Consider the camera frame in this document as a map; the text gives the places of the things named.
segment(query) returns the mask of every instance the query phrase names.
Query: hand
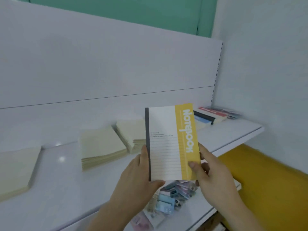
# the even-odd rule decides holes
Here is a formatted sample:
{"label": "hand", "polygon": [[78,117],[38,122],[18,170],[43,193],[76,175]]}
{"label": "hand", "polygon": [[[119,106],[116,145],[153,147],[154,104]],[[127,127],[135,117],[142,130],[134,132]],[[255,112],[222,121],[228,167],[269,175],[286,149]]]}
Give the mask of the hand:
{"label": "hand", "polygon": [[165,181],[162,180],[149,182],[148,151],[146,146],[143,146],[141,154],[137,155],[122,172],[111,195],[109,206],[121,211],[121,214],[131,220],[164,184]]}
{"label": "hand", "polygon": [[203,196],[222,215],[225,215],[243,202],[227,166],[200,143],[199,150],[207,163],[199,165],[196,162],[189,162],[188,165],[197,175],[196,184],[200,186]]}

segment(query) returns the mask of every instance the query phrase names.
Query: yellow stripe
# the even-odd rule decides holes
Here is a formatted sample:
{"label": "yellow stripe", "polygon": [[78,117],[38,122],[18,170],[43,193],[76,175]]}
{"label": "yellow stripe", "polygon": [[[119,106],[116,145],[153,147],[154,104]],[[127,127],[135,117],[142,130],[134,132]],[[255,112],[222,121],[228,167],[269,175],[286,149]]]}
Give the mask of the yellow stripe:
{"label": "yellow stripe", "polygon": [[[185,112],[183,112],[184,110],[186,110],[186,113],[191,113],[191,114],[187,115],[188,117],[185,117],[184,115]],[[182,179],[183,180],[196,180],[196,175],[191,171],[190,167],[188,166],[189,161],[196,161],[198,163],[201,162],[200,155],[199,155],[197,131],[196,131],[192,103],[175,105],[175,118],[176,118],[176,127],[177,127],[177,133],[178,133],[178,141],[179,141]],[[186,131],[180,131],[180,130],[184,130],[186,126],[189,129],[191,127],[191,133],[187,133]],[[190,147],[187,145],[190,139],[193,142],[193,146],[192,146],[192,143],[190,141],[190,146],[192,146],[192,152],[189,152],[189,150],[187,150],[187,147],[188,148]]]}

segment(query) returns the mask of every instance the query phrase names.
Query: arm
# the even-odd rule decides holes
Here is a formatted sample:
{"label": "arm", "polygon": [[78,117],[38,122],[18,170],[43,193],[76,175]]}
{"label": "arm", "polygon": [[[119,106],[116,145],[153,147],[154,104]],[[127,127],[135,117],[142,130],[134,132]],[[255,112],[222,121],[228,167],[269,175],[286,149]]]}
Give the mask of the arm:
{"label": "arm", "polygon": [[110,200],[98,211],[87,231],[121,231],[152,198],[165,181],[149,182],[149,159],[147,148],[133,159],[121,177]]}
{"label": "arm", "polygon": [[199,144],[199,150],[207,163],[189,162],[196,173],[202,194],[236,231],[264,231],[253,213],[245,206],[235,187],[229,169]]}

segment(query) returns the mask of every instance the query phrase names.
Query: person's left hand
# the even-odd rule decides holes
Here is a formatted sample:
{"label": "person's left hand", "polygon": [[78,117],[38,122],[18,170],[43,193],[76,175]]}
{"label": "person's left hand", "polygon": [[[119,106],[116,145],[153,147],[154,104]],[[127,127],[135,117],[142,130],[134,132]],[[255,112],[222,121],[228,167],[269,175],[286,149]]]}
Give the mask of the person's left hand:
{"label": "person's left hand", "polygon": [[144,145],[141,154],[137,155],[122,172],[111,195],[109,206],[131,220],[164,184],[165,181],[162,180],[149,182],[148,151]]}

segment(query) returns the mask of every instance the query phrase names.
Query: stack of cream notebooks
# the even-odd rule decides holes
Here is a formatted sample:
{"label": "stack of cream notebooks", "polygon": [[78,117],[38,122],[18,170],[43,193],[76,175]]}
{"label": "stack of cream notebooks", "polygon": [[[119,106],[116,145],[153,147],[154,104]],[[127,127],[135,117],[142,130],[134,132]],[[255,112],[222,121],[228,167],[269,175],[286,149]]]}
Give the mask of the stack of cream notebooks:
{"label": "stack of cream notebooks", "polygon": [[125,145],[111,126],[85,130],[79,137],[82,170],[98,166],[127,154]]}
{"label": "stack of cream notebooks", "polygon": [[0,201],[30,188],[41,147],[0,153]]}
{"label": "stack of cream notebooks", "polygon": [[116,132],[127,147],[129,153],[141,151],[145,145],[145,120],[120,120],[116,123]]}

